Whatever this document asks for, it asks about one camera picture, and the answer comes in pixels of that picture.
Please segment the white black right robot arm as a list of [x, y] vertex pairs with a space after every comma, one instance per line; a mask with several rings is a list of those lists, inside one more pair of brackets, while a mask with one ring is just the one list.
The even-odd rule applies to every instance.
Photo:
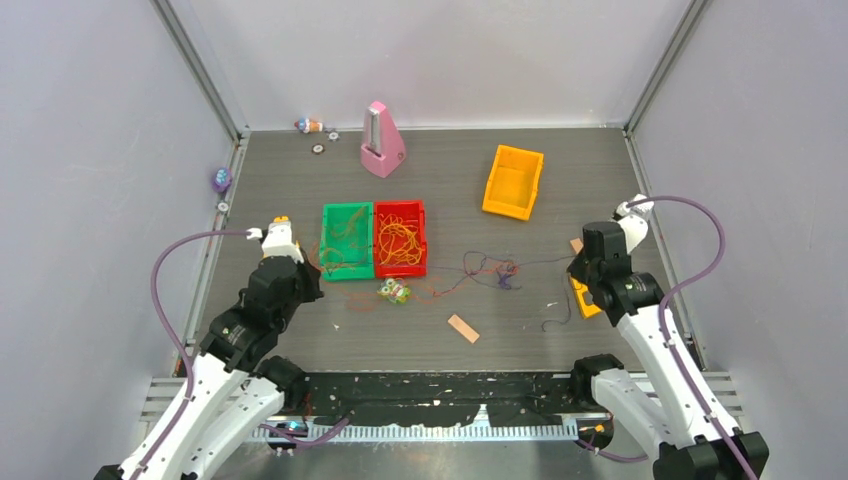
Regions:
[[635, 234], [645, 222], [592, 222], [567, 272], [636, 353], [654, 389], [637, 386], [612, 354], [575, 361], [571, 397], [584, 410], [605, 409], [638, 442], [656, 479], [758, 479], [770, 451], [725, 409], [677, 333], [668, 301], [649, 273], [632, 268]]

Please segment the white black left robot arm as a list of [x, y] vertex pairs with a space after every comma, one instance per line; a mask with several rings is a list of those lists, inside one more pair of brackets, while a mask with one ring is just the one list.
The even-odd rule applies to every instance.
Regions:
[[263, 258], [216, 317], [190, 376], [139, 447], [99, 479], [211, 479], [270, 416], [298, 412], [305, 372], [272, 355], [297, 308], [321, 298], [320, 272], [303, 254]]

